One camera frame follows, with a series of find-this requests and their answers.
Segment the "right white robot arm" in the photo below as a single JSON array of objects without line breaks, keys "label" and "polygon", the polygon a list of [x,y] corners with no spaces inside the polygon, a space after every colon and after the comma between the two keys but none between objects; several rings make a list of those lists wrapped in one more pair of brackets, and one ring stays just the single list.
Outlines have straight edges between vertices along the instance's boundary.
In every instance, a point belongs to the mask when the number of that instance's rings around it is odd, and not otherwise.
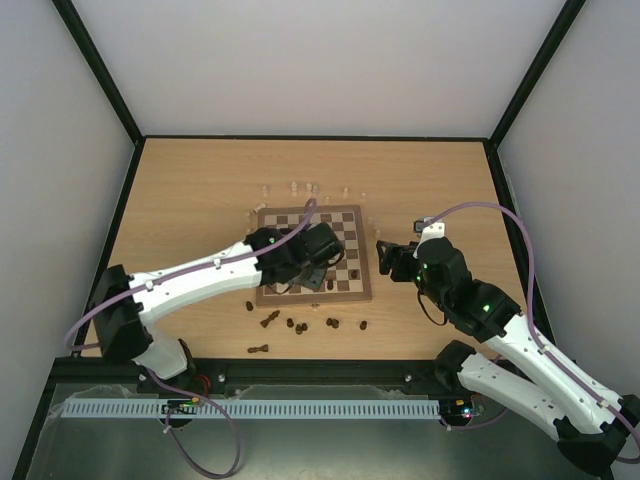
[{"label": "right white robot arm", "polygon": [[379,271],[411,282],[457,330],[487,345],[519,369],[514,374],[473,347],[453,341],[436,357],[445,390],[485,395],[544,431],[581,471],[604,475],[639,423],[637,396],[595,381],[535,327],[495,285],[473,278],[462,252],[445,238],[376,245]]}]

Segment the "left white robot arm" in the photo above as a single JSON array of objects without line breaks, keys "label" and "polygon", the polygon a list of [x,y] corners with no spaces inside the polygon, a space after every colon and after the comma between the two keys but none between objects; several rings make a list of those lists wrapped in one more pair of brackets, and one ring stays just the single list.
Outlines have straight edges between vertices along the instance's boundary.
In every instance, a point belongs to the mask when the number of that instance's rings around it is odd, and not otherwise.
[{"label": "left white robot arm", "polygon": [[95,291],[91,319],[104,360],[132,361],[161,379],[189,370],[186,346],[155,326],[186,306],[236,290],[274,283],[314,287],[344,253],[326,223],[294,229],[262,227],[230,247],[163,271],[129,274],[108,268]]}]

